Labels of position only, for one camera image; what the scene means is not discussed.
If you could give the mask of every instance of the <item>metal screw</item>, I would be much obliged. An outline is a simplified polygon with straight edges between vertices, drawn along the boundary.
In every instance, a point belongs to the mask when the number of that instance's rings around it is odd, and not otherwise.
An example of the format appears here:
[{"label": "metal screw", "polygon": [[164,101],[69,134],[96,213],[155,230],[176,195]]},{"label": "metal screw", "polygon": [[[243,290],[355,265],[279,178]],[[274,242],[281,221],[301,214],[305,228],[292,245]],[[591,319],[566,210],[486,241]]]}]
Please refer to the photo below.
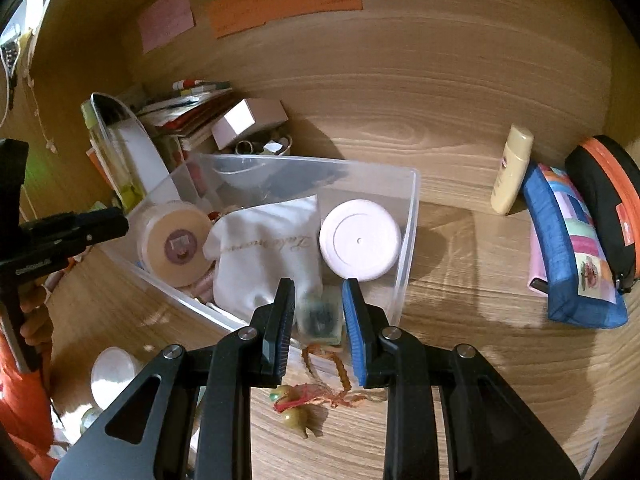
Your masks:
[{"label": "metal screw", "polygon": [[175,359],[182,355],[182,347],[180,345],[169,345],[162,350],[162,355],[167,359]]},{"label": "metal screw", "polygon": [[249,341],[258,335],[258,331],[252,326],[245,326],[238,332],[238,337],[243,341]]},{"label": "metal screw", "polygon": [[456,346],[456,351],[463,359],[471,359],[476,356],[476,349],[466,343]]},{"label": "metal screw", "polygon": [[397,326],[387,326],[382,329],[382,337],[385,339],[399,339],[402,335],[402,330],[400,330]]}]

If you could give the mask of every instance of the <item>cream tube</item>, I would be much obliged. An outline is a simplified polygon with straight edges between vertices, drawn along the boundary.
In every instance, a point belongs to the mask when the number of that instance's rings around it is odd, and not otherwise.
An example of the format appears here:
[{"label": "cream tube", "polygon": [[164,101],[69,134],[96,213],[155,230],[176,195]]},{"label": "cream tube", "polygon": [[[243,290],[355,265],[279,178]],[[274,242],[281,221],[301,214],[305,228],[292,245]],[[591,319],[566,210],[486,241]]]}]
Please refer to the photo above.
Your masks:
[{"label": "cream tube", "polygon": [[498,214],[506,215],[516,200],[529,165],[532,145],[533,134],[529,130],[511,125],[491,193],[491,207]]}]

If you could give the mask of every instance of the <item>orange zipper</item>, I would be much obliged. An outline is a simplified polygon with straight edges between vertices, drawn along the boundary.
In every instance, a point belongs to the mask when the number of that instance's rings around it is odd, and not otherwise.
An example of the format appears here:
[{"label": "orange zipper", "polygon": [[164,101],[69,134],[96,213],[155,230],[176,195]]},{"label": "orange zipper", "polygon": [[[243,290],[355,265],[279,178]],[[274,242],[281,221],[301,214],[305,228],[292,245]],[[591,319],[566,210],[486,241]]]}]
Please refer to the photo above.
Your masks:
[{"label": "orange zipper", "polygon": [[638,211],[640,207],[640,197],[638,197],[638,192],[629,180],[625,170],[620,166],[620,163],[598,139],[591,137],[591,139],[585,140],[582,143],[582,147],[587,150],[600,165],[602,171],[604,171],[620,195],[620,199],[625,206],[626,213],[629,216],[631,230],[634,233],[636,278],[640,278],[640,211]]}]

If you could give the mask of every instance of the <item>white paper cup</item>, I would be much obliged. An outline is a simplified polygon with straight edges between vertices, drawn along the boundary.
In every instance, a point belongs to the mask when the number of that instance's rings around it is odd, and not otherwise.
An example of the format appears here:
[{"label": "white paper cup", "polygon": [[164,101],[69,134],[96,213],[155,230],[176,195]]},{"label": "white paper cup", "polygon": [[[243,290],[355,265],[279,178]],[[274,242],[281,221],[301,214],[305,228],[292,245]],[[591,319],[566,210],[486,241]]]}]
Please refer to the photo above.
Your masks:
[{"label": "white paper cup", "polygon": [[117,346],[101,352],[91,370],[91,391],[95,403],[106,410],[142,368],[140,361]]}]

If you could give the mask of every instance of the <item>blue pouch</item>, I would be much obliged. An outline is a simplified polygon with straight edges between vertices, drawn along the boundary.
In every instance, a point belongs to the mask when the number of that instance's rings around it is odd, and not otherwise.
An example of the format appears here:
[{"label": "blue pouch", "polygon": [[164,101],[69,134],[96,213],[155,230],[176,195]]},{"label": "blue pouch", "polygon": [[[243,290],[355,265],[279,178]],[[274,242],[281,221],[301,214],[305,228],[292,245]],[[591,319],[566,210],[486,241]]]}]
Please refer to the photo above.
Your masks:
[{"label": "blue pouch", "polygon": [[582,197],[562,170],[530,162],[522,184],[545,263],[548,318],[585,328],[628,321]]}]

